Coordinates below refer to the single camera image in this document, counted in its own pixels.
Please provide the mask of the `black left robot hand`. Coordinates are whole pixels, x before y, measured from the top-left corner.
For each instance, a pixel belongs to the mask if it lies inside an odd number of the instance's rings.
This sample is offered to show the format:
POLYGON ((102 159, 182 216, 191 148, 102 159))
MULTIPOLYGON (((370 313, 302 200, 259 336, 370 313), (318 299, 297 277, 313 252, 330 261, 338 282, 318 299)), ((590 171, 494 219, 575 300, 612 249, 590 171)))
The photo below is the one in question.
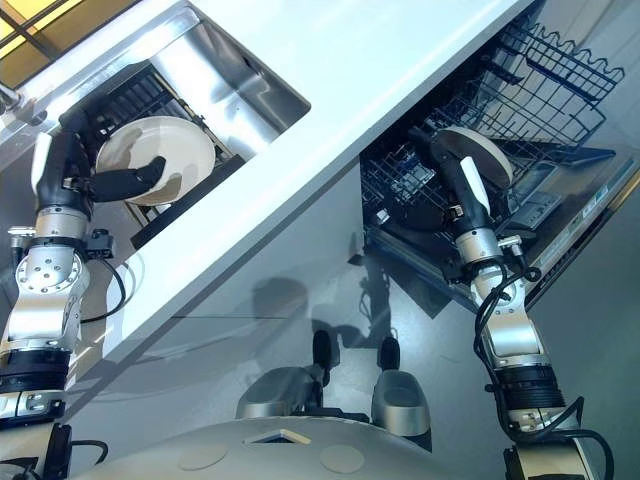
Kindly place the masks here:
POLYGON ((127 200, 151 190, 166 159, 156 155, 139 168, 97 173, 97 127, 83 111, 62 116, 60 131, 38 137, 33 152, 35 210, 64 207, 91 216, 95 203, 127 200))

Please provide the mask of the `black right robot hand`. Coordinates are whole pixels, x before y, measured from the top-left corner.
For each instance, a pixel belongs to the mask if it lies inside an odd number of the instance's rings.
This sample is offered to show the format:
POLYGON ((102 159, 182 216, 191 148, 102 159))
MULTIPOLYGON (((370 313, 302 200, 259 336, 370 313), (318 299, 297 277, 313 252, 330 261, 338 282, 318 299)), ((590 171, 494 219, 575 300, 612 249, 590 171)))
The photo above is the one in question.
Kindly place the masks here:
POLYGON ((407 132, 421 162, 436 172, 440 184, 450 197, 449 206, 459 205, 462 214, 449 221, 449 230, 457 238, 471 230, 491 226, 489 208, 478 199, 462 168, 466 157, 480 155, 491 159, 490 151, 473 136, 453 129, 427 133, 417 126, 407 132))

